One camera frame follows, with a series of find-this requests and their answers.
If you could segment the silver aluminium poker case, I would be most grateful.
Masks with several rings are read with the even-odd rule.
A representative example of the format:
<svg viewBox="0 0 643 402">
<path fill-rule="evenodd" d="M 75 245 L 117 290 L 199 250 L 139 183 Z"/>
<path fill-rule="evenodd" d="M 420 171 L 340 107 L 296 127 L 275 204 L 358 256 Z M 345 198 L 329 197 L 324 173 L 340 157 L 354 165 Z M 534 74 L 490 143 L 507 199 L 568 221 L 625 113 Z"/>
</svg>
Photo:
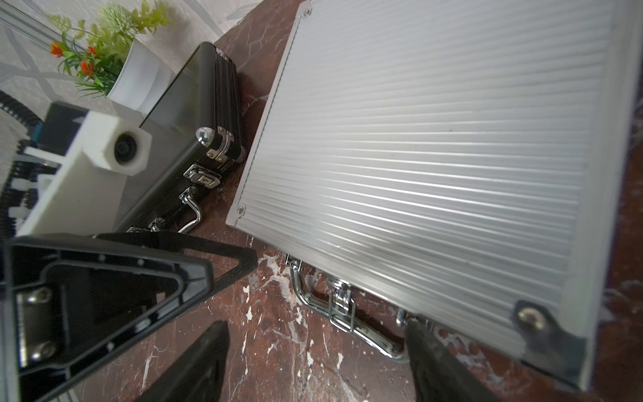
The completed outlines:
<svg viewBox="0 0 643 402">
<path fill-rule="evenodd" d="M 639 1 L 314 1 L 226 222 L 589 387 Z"/>
</svg>

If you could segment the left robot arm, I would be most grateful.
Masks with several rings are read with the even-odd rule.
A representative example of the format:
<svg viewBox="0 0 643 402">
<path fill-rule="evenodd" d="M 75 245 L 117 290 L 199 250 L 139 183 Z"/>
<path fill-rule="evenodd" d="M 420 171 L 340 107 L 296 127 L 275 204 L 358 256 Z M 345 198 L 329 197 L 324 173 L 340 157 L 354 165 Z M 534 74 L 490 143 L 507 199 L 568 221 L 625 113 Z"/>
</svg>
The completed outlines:
<svg viewBox="0 0 643 402">
<path fill-rule="evenodd" d="M 159 328 L 249 275 L 251 248 L 187 229 L 113 225 L 152 136 L 64 102 L 21 123 L 1 192 L 1 398 L 54 401 Z"/>
</svg>

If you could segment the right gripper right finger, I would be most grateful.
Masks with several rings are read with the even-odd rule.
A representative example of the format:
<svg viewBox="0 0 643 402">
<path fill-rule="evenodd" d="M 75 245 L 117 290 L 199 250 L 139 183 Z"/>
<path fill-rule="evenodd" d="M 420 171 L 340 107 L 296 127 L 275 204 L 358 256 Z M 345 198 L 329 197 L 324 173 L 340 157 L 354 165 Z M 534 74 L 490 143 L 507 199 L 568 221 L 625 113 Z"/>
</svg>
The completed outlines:
<svg viewBox="0 0 643 402">
<path fill-rule="evenodd" d="M 415 397 L 418 401 L 498 400 L 498 397 L 461 364 L 422 321 L 408 321 L 405 346 L 410 358 Z"/>
</svg>

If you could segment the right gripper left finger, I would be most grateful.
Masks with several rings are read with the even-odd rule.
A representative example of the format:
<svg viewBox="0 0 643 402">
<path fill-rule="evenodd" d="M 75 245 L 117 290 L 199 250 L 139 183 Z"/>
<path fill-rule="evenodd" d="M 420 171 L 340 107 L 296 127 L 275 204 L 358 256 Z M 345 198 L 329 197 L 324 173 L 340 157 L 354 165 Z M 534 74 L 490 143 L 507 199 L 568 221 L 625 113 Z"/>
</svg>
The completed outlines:
<svg viewBox="0 0 643 402">
<path fill-rule="evenodd" d="M 151 402 L 220 400 L 229 342 L 228 323 L 213 323 L 137 399 Z"/>
</svg>

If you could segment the black poker case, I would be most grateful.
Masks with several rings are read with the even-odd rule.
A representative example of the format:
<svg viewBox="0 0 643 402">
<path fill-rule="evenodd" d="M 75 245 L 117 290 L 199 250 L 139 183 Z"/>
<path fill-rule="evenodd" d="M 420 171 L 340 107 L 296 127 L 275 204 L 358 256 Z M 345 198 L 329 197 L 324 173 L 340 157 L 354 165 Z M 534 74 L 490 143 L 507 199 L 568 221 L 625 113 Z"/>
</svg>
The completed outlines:
<svg viewBox="0 0 643 402">
<path fill-rule="evenodd" d="M 187 234 L 202 199 L 247 155 L 237 69 L 214 44 L 191 55 L 141 128 L 152 136 L 147 167 L 127 179 L 114 230 Z"/>
</svg>

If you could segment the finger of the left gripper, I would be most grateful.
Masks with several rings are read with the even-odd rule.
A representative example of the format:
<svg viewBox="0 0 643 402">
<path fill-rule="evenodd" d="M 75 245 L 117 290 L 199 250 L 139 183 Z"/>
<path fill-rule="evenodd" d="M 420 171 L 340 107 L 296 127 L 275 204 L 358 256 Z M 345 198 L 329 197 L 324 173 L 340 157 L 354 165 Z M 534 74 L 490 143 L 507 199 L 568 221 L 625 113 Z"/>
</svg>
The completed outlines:
<svg viewBox="0 0 643 402">
<path fill-rule="evenodd" d="M 251 248 L 175 232 L 3 241 L 2 400 L 53 400 L 257 264 Z"/>
</svg>

